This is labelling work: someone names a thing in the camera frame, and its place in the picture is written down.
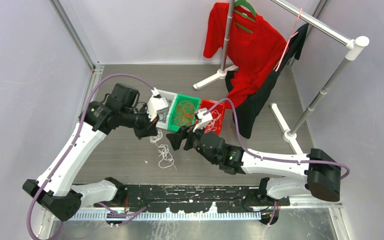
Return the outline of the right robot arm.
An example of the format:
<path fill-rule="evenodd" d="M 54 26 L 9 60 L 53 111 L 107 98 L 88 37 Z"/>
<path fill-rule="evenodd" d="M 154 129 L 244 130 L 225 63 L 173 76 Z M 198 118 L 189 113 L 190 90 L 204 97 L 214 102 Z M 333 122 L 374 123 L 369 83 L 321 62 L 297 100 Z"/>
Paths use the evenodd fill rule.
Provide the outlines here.
<path fill-rule="evenodd" d="M 260 181 L 257 198 L 263 205 L 275 200 L 311 194 L 327 202 L 338 202 L 341 198 L 341 171 L 344 166 L 326 152 L 312 148 L 309 153 L 279 154 L 243 149 L 226 143 L 214 132 L 181 127 L 166 135 L 173 150 L 182 147 L 194 149 L 223 172 L 236 174 L 265 174 Z"/>

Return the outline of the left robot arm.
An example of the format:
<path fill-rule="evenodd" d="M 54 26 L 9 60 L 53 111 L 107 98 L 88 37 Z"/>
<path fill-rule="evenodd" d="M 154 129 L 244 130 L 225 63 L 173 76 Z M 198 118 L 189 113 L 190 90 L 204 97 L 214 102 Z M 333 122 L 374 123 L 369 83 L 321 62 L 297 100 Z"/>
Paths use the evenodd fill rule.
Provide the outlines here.
<path fill-rule="evenodd" d="M 141 109 L 137 109 L 139 91 L 122 83 L 117 83 L 102 101 L 90 102 L 57 158 L 36 180 L 27 179 L 23 190 L 62 222 L 84 207 L 125 204 L 127 190 L 113 177 L 83 185 L 75 185 L 74 179 L 112 130 L 133 129 L 138 139 L 157 135 L 159 112 L 168 105 L 158 90 L 154 88 L 151 92 L 151 98 Z"/>

